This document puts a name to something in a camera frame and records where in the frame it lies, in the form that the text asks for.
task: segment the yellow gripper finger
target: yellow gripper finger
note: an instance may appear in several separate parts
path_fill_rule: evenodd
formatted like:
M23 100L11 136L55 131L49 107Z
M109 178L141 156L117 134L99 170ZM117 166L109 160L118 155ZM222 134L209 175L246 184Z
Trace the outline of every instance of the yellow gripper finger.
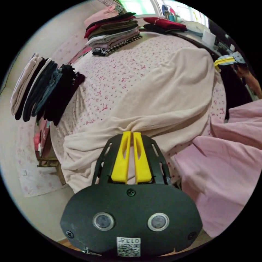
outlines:
M218 59L214 62L214 66L216 69L218 69L218 65L223 64L223 63L228 63L228 62L235 62L234 57L229 56L226 58Z
M141 137L141 133L134 132L134 154L135 154L135 172L136 172L136 184L150 182L152 175L147 162L147 156Z
M111 175L114 182L127 183L128 166L129 166L129 153L130 153L131 132L123 132L120 147L115 160L115 165Z

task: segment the wooden floor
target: wooden floor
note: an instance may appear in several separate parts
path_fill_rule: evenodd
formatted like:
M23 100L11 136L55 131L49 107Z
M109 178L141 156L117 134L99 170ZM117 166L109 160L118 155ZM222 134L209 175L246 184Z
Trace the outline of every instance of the wooden floor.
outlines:
M61 244L61 245L63 245L63 246L66 246L66 247L68 247L68 248L71 248L71 249L74 249L74 250L77 250L77 251L81 251L80 249L72 246L67 239L63 239L63 240L61 240L61 241L58 241L58 243Z

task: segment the window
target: window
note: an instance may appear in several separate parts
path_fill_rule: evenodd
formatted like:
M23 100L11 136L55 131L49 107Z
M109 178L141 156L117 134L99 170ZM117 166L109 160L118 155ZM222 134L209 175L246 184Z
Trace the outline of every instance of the window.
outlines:
M136 15L155 14L156 11L151 0L120 0L127 12L135 12Z
M162 5L166 5L167 7L172 8L182 19L186 21L195 21L208 27L208 18L204 14L200 13L194 8L191 8L190 6L182 4L175 0L155 1L158 3L160 9L162 8Z
M193 21L199 22L199 23L208 27L207 17L204 14L200 13L199 11L197 11L196 9L194 9L192 7L191 7L191 10L192 10L192 14L193 14Z

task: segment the red clothing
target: red clothing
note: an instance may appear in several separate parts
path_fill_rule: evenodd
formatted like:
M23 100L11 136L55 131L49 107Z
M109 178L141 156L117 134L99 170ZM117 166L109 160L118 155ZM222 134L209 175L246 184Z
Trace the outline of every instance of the red clothing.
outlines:
M105 25L105 24L110 24L110 23L116 23L116 22L121 22L121 21L127 21L127 20L130 20L132 18L136 18L135 16L131 16L131 17L128 17L128 18L123 18L123 19L120 19L120 20L114 20L114 21L110 21L110 22L102 22L102 23L98 23L93 25L92 27L88 28L87 31L85 32L85 36L84 38L87 38L89 37L89 35L94 31L96 30L97 28L99 28L101 25Z
M144 20L150 24L155 24L159 27L162 27L166 30L171 29L186 29L186 26L177 22L169 21L165 18L157 18L157 17L145 17Z

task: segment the chair leg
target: chair leg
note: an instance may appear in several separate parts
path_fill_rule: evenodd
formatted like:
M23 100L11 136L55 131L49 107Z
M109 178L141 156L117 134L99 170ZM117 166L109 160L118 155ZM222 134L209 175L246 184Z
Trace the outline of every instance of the chair leg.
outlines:
M62 172L61 164L59 162L58 162L58 165L56 166L56 171L57 171L57 175L60 179L62 186L65 185L66 184L65 177Z

